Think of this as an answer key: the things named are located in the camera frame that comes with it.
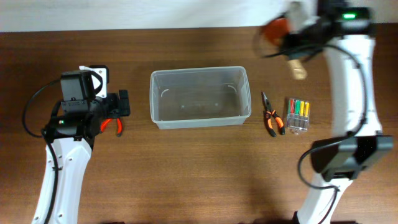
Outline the red handled cutting pliers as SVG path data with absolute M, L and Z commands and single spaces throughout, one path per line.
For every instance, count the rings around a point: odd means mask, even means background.
M 115 120 L 116 123 L 117 123 L 116 136 L 117 136 L 117 137 L 121 137 L 122 134 L 123 134 L 123 124 L 122 124 L 120 118 L 110 118 L 110 119 L 104 120 L 104 121 L 101 123 L 101 125 L 100 125 L 99 131 L 100 131 L 100 133 L 103 133 L 103 132 L 105 131 L 106 127 L 108 126 L 108 124 L 109 124 L 110 122 L 112 122 L 113 120 Z

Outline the orange scraper wooden handle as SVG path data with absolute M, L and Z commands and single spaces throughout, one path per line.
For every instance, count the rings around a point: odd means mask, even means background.
M 260 29 L 262 39 L 277 47 L 278 51 L 282 51 L 284 37 L 288 35 L 289 24 L 284 16 L 271 20 Z M 307 71 L 299 59 L 292 59 L 290 56 L 286 56 L 286 59 L 295 80 L 304 80 L 307 78 Z

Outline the colourful screwdriver set case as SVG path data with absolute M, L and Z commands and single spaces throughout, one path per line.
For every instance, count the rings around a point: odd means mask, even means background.
M 310 126 L 310 102 L 289 98 L 287 100 L 286 127 L 293 134 L 307 132 Z

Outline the orange black needle-nose pliers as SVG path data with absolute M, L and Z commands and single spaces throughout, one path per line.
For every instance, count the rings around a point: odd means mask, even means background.
M 285 134 L 285 125 L 284 125 L 282 118 L 278 115 L 276 110 L 273 109 L 268 97 L 266 96 L 266 94 L 263 91 L 261 92 L 261 95 L 262 95 L 262 102 L 264 105 L 264 122 L 265 122 L 265 127 L 266 127 L 268 133 L 273 138 L 277 136 L 276 132 L 274 131 L 274 129 L 272 127 L 271 119 L 274 118 L 277 123 L 279 134 L 284 135 Z

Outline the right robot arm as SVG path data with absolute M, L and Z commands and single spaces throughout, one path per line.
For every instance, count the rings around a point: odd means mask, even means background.
M 325 54 L 333 102 L 333 135 L 306 152 L 314 175 L 293 221 L 330 223 L 344 191 L 394 145 L 382 132 L 374 100 L 373 14 L 344 1 L 319 1 L 315 9 L 292 1 L 285 15 L 294 37 L 286 45 L 290 55 Z

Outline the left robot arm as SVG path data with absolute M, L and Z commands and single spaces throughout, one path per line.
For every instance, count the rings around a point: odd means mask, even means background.
M 127 90 L 108 93 L 109 69 L 105 65 L 80 66 L 57 80 L 63 98 L 39 135 L 45 143 L 46 165 L 33 223 L 76 223 L 85 169 L 95 137 L 131 113 Z

